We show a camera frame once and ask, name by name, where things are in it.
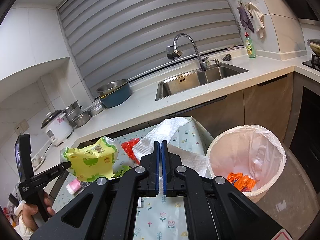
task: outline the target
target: rice cooker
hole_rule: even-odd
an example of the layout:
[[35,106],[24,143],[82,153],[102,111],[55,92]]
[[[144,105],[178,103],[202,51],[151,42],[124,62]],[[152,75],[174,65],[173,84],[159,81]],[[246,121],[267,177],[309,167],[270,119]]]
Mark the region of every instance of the rice cooker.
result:
[[64,142],[73,132],[72,126],[62,110],[57,110],[50,114],[42,122],[41,130],[47,134],[50,141],[55,146]]

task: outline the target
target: blue pot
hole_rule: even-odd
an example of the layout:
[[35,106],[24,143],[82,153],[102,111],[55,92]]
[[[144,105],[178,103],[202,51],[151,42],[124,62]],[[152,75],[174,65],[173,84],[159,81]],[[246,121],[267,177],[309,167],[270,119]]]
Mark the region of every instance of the blue pot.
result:
[[107,108],[118,106],[126,101],[131,95],[129,83],[120,87],[116,91],[100,98],[101,102]]

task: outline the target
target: sleeve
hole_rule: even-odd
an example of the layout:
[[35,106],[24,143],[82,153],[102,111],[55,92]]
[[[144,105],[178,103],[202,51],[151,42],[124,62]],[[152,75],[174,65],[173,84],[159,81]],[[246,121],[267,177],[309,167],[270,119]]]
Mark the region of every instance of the sleeve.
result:
[[22,216],[19,217],[19,225],[17,225],[14,229],[23,240],[29,240],[33,234],[33,231],[23,223]]

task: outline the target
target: window blind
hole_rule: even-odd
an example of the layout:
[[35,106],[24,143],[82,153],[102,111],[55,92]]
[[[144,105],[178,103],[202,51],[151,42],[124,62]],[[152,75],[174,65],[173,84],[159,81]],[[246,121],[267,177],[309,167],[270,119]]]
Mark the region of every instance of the window blind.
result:
[[[226,0],[67,0],[58,11],[93,95],[170,62],[165,49],[178,33],[190,35],[200,52],[242,45]],[[186,38],[178,46],[183,56],[195,53]]]

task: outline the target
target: stainless steel sink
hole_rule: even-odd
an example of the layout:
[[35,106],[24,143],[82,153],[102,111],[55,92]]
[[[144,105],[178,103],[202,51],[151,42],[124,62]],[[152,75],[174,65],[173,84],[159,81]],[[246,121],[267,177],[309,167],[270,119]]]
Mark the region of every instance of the stainless steel sink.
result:
[[247,72],[246,69],[220,63],[220,66],[208,68],[206,71],[194,70],[159,82],[156,101],[179,92],[189,90],[219,79]]

